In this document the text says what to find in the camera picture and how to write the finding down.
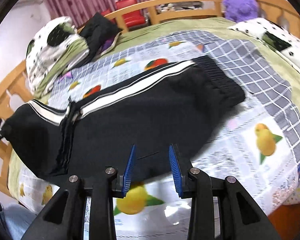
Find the black clothes pile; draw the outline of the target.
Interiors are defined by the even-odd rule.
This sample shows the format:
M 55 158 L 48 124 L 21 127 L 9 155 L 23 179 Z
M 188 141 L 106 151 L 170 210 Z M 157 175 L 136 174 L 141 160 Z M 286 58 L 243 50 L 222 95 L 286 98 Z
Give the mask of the black clothes pile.
M 97 12 L 80 31 L 79 35 L 85 38 L 89 47 L 88 55 L 77 65 L 81 67 L 92 61 L 103 44 L 122 31 L 115 23 Z

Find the white dotted pillow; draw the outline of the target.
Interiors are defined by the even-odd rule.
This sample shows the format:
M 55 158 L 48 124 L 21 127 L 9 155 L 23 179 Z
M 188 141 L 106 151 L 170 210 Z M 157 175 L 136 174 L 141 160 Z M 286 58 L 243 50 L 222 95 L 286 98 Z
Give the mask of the white dotted pillow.
M 229 29 L 243 33 L 268 46 L 300 74 L 300 39 L 281 26 L 259 17 L 238 22 Z

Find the fruit print plastic mat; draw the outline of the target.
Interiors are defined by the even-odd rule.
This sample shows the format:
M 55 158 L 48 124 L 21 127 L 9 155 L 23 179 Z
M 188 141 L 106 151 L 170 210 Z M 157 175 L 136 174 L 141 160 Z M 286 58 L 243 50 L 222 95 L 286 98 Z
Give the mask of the fruit print plastic mat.
M 154 64 L 158 59 L 179 62 L 203 55 L 210 57 L 204 53 L 203 48 L 199 48 L 198 56 L 186 59 L 173 60 L 166 54 L 143 59 L 139 62 L 142 71 L 138 74 L 143 73 L 148 64 Z M 125 63 L 135 64 L 137 61 L 131 57 L 120 59 L 115 61 L 114 67 Z M 261 185 L 265 187 L 279 169 L 273 161 L 273 157 L 287 157 L 291 148 L 286 145 L 285 135 L 277 122 L 256 99 L 253 100 L 253 103 L 257 104 L 261 115 L 243 114 L 250 96 L 249 90 L 245 89 L 234 77 L 230 78 L 242 87 L 245 92 L 245 100 L 223 118 L 210 139 L 191 160 L 195 166 L 211 176 L 221 179 L 230 175 L 236 176 L 262 210 L 265 213 L 271 213 L 283 202 L 274 203 L 271 191 L 268 189 L 257 196 L 252 185 L 256 183 L 257 179 L 260 179 Z M 117 238 L 184 239 L 187 233 L 186 222 L 190 216 L 190 206 L 188 201 L 177 197 L 170 172 L 146 179 L 146 181 L 145 188 L 149 196 L 142 211 L 128 215 L 118 207 L 114 209 Z

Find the purple plush toy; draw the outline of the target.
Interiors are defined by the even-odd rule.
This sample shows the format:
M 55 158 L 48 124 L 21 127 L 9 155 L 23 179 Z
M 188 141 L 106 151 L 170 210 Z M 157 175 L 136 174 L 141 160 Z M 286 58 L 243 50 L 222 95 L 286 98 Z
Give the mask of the purple plush toy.
M 255 0 L 223 0 L 224 16 L 233 22 L 258 18 L 259 7 Z

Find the black pants with white stripes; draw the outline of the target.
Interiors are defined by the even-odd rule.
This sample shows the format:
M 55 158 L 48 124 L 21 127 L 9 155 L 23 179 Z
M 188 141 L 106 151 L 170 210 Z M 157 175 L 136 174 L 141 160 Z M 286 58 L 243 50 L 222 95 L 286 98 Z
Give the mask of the black pants with white stripes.
M 21 161 L 61 185 L 107 166 L 122 171 L 136 150 L 134 180 L 169 171 L 168 148 L 195 156 L 244 90 L 208 56 L 168 63 L 102 89 L 63 110 L 37 100 L 21 105 L 3 127 Z

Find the green bed blanket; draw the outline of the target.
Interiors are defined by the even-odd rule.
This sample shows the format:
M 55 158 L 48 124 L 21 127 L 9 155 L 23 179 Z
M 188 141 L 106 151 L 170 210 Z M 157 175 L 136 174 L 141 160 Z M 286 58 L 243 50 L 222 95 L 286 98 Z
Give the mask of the green bed blanket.
M 57 78 L 39 101 L 59 109 L 67 98 L 79 100 L 95 85 L 105 88 L 140 73 L 143 59 L 161 54 L 186 59 L 198 56 L 199 48 L 249 90 L 243 114 L 261 115 L 253 103 L 256 99 L 277 122 L 291 148 L 287 157 L 273 157 L 279 169 L 265 187 L 260 179 L 252 185 L 257 196 L 268 189 L 274 203 L 300 203 L 300 75 L 266 45 L 235 31 L 234 24 L 224 18 L 175 20 L 124 34 L 100 59 Z M 114 67 L 115 61 L 129 57 L 137 63 Z

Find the folded white green quilt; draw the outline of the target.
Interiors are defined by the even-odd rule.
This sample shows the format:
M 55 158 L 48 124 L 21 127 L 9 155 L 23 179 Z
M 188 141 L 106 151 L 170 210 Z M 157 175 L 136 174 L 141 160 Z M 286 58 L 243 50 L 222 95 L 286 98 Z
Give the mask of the folded white green quilt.
M 26 72 L 31 94 L 41 98 L 49 94 L 57 77 L 70 71 L 89 54 L 72 18 L 55 18 L 42 27 L 29 42 Z

